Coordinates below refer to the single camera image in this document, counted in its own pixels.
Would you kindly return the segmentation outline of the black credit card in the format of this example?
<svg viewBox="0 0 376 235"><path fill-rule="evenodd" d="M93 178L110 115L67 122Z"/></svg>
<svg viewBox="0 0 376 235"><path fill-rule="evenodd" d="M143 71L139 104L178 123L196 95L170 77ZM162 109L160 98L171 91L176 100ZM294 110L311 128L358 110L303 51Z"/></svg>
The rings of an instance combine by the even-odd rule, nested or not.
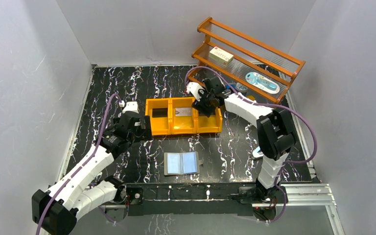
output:
<svg viewBox="0 0 376 235"><path fill-rule="evenodd" d="M153 118L167 118L168 117L168 108L155 108L152 109Z"/></svg>

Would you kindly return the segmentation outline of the yellow plastic triple bin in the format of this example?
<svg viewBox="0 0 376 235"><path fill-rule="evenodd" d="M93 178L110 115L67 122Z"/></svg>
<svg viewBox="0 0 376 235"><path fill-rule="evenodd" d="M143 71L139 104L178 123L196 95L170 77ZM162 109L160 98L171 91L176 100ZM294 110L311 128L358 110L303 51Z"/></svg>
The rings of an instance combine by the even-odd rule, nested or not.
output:
<svg viewBox="0 0 376 235"><path fill-rule="evenodd" d="M222 132L223 117L216 108L208 117L192 108L194 97L152 98L146 100L153 136Z"/></svg>

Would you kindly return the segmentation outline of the grey card holder wallet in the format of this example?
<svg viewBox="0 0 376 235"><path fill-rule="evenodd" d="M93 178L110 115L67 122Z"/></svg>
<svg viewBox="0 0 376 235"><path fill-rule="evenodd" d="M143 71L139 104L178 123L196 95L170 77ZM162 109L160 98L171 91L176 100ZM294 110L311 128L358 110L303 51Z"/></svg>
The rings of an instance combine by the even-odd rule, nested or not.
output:
<svg viewBox="0 0 376 235"><path fill-rule="evenodd" d="M198 152L164 153L164 175L191 175L200 172L200 165L204 163Z"/></svg>

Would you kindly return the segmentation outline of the orange wooden shelf rack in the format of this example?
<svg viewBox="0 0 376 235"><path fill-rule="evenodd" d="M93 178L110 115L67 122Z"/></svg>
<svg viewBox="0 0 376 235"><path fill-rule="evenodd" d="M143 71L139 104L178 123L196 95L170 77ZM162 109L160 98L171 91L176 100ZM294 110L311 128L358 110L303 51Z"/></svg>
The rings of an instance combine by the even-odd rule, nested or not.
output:
<svg viewBox="0 0 376 235"><path fill-rule="evenodd" d="M301 71L305 62L296 59L272 46L252 38L232 27L209 17L199 24L197 31L205 35L204 41L192 57L199 61L197 67L187 73L190 82L203 85L204 79L218 77L221 73L248 87L269 102L280 104ZM209 58L209 51L219 47L234 56L228 65L223 65ZM245 75L257 72L280 87L277 94L269 94L249 84Z"/></svg>

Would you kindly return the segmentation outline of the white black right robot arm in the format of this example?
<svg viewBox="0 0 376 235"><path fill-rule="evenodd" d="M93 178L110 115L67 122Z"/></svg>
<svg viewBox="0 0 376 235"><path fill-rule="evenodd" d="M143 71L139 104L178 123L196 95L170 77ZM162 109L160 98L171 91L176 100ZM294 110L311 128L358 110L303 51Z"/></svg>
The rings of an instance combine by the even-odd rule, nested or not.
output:
<svg viewBox="0 0 376 235"><path fill-rule="evenodd" d="M231 88L226 88L219 78L206 79L203 85L189 82L187 94L195 101L192 107L210 117L216 108L226 111L254 125L258 131L258 143L263 153L263 163L258 175L257 199L270 202L276 195L274 189L280 182L280 171L297 137L290 120L292 110L276 104L261 104L250 100Z"/></svg>

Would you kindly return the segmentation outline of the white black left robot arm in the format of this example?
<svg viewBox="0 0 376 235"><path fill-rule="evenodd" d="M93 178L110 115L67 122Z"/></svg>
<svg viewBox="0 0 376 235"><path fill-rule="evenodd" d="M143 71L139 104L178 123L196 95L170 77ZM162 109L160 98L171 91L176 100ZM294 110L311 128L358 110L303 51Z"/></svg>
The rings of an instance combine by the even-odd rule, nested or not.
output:
<svg viewBox="0 0 376 235"><path fill-rule="evenodd" d="M85 214L106 202L126 201L126 183L108 176L90 184L104 168L127 152L134 143L153 139L150 116L126 111L100 133L96 145L59 182L46 191L37 190L31 199L32 220L51 235L68 235Z"/></svg>

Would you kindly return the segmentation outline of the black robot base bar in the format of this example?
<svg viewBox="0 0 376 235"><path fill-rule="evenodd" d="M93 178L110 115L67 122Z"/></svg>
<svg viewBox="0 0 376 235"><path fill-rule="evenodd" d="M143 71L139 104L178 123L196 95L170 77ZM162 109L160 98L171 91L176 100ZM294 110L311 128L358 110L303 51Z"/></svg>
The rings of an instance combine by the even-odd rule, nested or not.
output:
<svg viewBox="0 0 376 235"><path fill-rule="evenodd" d="M145 183L126 186L130 216L151 214L237 214L252 216L273 204L255 183Z"/></svg>

